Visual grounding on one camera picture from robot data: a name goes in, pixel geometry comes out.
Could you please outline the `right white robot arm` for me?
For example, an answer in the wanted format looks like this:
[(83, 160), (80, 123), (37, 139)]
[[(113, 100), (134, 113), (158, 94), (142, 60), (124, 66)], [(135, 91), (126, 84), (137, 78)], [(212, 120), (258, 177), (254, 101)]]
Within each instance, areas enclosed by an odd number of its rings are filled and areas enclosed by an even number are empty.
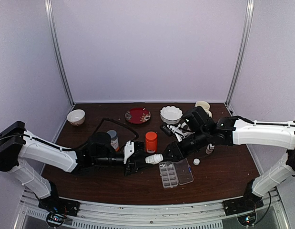
[(295, 176), (295, 119), (266, 122), (231, 116), (215, 122), (200, 106), (187, 111), (182, 118), (191, 133), (166, 147), (162, 153), (166, 161), (179, 162), (207, 145), (265, 145), (286, 149), (277, 163), (247, 184), (244, 196), (239, 200), (242, 210), (250, 210), (268, 191)]

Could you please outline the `small white bottle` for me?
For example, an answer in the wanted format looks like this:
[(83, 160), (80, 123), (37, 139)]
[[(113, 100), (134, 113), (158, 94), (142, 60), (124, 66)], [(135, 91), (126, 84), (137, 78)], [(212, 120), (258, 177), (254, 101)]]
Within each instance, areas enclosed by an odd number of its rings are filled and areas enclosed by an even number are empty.
[(145, 162), (147, 164), (156, 165), (163, 161), (163, 155), (162, 154), (153, 154), (151, 156), (148, 156), (145, 158)]
[(213, 146), (212, 144), (209, 144), (209, 145), (207, 146), (207, 148), (206, 148), (205, 153), (206, 153), (207, 155), (209, 155), (209, 154), (211, 154), (213, 151), (214, 151), (214, 146)]

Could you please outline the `clear plastic pill organizer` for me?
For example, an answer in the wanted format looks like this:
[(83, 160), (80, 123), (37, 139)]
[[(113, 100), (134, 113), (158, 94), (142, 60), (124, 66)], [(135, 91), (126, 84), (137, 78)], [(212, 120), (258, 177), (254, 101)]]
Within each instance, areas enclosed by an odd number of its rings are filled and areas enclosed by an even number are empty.
[(194, 181), (192, 170), (187, 159), (170, 163), (172, 163), (171, 167), (159, 167), (163, 188), (183, 186)]

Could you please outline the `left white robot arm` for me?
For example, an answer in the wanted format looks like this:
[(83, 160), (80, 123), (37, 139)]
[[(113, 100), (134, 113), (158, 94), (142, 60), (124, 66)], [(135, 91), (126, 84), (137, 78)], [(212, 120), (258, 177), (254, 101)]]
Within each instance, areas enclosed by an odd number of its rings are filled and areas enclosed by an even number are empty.
[(0, 133), (0, 171), (11, 172), (53, 212), (63, 208), (55, 185), (35, 173), (25, 159), (32, 159), (57, 167), (68, 173), (84, 173), (96, 166), (124, 167), (124, 174), (132, 174), (153, 165), (153, 156), (144, 152), (141, 142), (128, 141), (123, 153), (111, 146), (107, 132), (93, 133), (77, 148), (65, 148), (45, 141), (25, 129), (17, 121)]

